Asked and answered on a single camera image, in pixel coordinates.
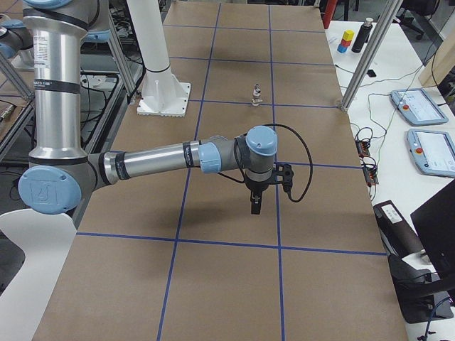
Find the warning sticker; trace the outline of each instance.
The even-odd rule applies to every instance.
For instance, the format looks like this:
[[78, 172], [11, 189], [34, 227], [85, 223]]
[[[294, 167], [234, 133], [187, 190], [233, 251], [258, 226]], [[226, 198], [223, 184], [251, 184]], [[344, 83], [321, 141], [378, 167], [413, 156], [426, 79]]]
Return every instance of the warning sticker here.
[[38, 69], [48, 69], [49, 38], [47, 36], [34, 36], [33, 49], [35, 50], [35, 67]]
[[382, 210], [384, 211], [385, 215], [387, 215], [387, 218], [389, 218], [392, 224], [403, 221], [396, 209], [391, 204], [382, 206]]

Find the white table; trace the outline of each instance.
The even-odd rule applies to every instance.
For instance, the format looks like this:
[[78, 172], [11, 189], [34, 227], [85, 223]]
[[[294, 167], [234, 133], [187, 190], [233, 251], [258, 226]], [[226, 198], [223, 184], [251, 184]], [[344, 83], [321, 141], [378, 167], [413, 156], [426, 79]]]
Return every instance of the white table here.
[[[351, 29], [357, 33], [361, 25], [362, 23], [360, 22], [331, 22], [330, 27], [326, 30], [326, 35], [335, 65], [350, 71], [355, 70], [362, 53], [353, 53], [350, 48], [346, 53], [339, 53], [336, 49], [345, 30]], [[402, 29], [397, 24], [392, 24], [370, 66], [370, 69], [375, 71], [377, 77], [365, 76], [362, 87], [358, 90], [348, 110], [351, 123], [357, 124], [360, 128], [369, 126], [373, 129], [373, 136], [382, 136], [384, 130], [369, 118], [368, 95], [372, 93], [389, 94], [392, 90], [422, 87], [418, 79], [420, 72], [423, 70], [421, 66], [421, 60]], [[403, 77], [401, 80], [389, 80], [391, 78], [401, 78], [411, 72], [413, 72], [411, 75]], [[337, 67], [337, 76], [341, 91], [344, 93], [352, 74]], [[430, 93], [437, 104], [444, 103], [444, 99], [437, 88], [427, 88], [426, 91]], [[370, 147], [372, 157], [376, 161], [379, 160], [379, 185], [376, 186], [377, 192], [372, 204], [386, 200], [393, 201], [412, 226], [410, 214], [452, 179], [422, 175], [418, 171], [406, 142], [406, 133], [412, 127], [401, 117], [398, 111], [395, 111], [395, 105], [391, 102], [390, 97], [370, 96], [370, 108], [372, 118], [385, 127], [388, 126], [392, 118], [382, 148], [380, 148], [382, 139], [373, 140]], [[455, 117], [447, 105], [441, 106], [441, 109], [449, 118], [449, 122], [423, 128], [448, 131], [455, 141]], [[417, 257], [409, 256], [409, 258], [405, 260], [414, 267], [434, 270], [431, 264], [423, 264]], [[425, 327], [426, 323], [407, 325], [409, 340], [416, 340], [417, 337], [423, 335]], [[433, 321], [430, 330], [437, 331], [437, 333], [430, 335], [428, 340], [453, 340], [455, 339], [455, 319]]]

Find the red block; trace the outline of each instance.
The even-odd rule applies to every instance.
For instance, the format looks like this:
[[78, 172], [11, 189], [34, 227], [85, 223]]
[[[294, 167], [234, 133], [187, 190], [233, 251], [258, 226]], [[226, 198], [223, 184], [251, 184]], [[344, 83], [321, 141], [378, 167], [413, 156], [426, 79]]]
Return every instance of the red block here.
[[347, 47], [350, 45], [350, 42], [351, 42], [351, 41], [352, 41], [352, 40], [346, 41], [346, 40], [344, 40], [344, 39], [341, 39], [340, 45], [343, 46], [343, 47], [345, 47], [345, 48], [347, 48]]

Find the black monitor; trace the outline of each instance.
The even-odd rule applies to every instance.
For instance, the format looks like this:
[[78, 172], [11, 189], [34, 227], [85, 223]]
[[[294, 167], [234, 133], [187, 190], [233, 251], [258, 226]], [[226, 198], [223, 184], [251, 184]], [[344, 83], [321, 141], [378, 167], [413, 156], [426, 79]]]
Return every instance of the black monitor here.
[[[437, 274], [416, 270], [395, 255], [389, 256], [389, 265], [403, 317], [418, 323], [426, 322], [442, 299], [455, 300], [455, 180], [417, 208], [411, 219]], [[447, 301], [433, 318], [452, 317]]]

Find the tablet device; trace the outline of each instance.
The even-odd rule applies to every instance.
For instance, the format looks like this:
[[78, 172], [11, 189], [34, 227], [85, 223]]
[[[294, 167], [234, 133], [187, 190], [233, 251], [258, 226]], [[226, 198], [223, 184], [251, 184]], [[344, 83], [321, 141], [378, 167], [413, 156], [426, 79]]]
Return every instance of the tablet device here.
[[401, 115], [413, 126], [448, 122], [447, 116], [423, 89], [393, 90], [390, 96]]
[[455, 178], [455, 145], [448, 133], [410, 129], [407, 142], [423, 174]]

